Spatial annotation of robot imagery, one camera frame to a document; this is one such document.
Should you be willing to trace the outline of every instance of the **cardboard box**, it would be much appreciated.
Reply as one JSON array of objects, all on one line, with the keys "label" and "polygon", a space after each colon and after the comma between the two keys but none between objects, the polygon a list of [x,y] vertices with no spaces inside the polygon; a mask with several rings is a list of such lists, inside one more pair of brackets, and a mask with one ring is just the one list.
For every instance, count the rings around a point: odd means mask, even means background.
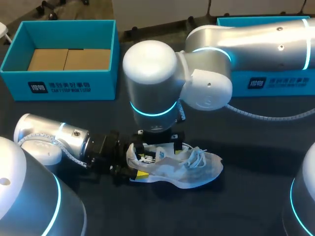
[{"label": "cardboard box", "polygon": [[110,50],[69,50],[64,70],[108,70]]},{"label": "cardboard box", "polygon": [[[222,17],[217,25],[244,27],[302,19],[309,16]],[[233,97],[315,95],[315,70],[232,71],[232,84]]]},{"label": "cardboard box", "polygon": [[114,20],[26,21],[0,75],[15,101],[114,100],[119,54]]},{"label": "cardboard box", "polygon": [[28,71],[63,70],[68,49],[35,49]]}]

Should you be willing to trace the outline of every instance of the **white sneaker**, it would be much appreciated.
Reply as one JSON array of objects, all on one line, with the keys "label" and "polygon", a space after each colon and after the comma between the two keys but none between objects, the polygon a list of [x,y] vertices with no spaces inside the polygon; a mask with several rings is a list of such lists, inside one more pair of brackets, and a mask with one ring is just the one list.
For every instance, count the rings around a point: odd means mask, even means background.
[{"label": "white sneaker", "polygon": [[179,188],[195,188],[213,181],[223,170],[221,158],[215,154],[183,145],[174,154],[173,144],[144,145],[145,156],[135,153],[133,144],[126,153],[130,167],[149,173],[143,182],[167,181]]}]

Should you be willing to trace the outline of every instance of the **dark cable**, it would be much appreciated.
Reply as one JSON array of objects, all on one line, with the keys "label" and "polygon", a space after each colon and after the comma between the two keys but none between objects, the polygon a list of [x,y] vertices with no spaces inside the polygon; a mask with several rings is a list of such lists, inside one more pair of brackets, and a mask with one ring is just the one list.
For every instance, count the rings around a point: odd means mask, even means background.
[{"label": "dark cable", "polygon": [[302,8],[301,8],[299,14],[303,14],[303,9],[304,9],[304,7],[305,7],[306,2],[307,2],[307,0],[304,0],[304,3],[303,3],[303,5],[302,5]]},{"label": "dark cable", "polygon": [[210,6],[211,6],[211,0],[209,0],[209,2],[208,2],[207,16],[210,15]]}]

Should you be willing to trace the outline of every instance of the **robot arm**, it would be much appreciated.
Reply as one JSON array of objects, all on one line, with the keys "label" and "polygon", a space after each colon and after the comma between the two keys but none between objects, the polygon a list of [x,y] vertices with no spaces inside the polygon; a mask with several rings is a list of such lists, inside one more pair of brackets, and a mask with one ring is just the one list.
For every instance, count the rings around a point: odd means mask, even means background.
[{"label": "robot arm", "polygon": [[133,45],[125,54],[123,69],[137,124],[153,133],[169,129],[178,118],[179,100],[197,110],[227,106],[244,113],[228,105],[231,71],[314,68],[314,26],[314,19],[241,28],[201,26],[188,35],[185,51],[176,53],[158,41]]}]

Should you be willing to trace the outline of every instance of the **blue box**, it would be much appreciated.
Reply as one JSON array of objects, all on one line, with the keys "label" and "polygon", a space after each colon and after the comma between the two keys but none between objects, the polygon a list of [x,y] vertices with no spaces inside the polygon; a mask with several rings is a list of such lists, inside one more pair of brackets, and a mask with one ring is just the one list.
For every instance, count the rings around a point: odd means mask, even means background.
[{"label": "blue box", "polygon": [[[246,27],[302,19],[309,16],[222,17],[217,25]],[[233,97],[315,95],[315,70],[232,71],[232,83]]]},{"label": "blue box", "polygon": [[[109,68],[27,71],[35,49],[110,49]],[[9,47],[0,75],[15,101],[114,100],[119,49],[114,20],[25,21]]]}]

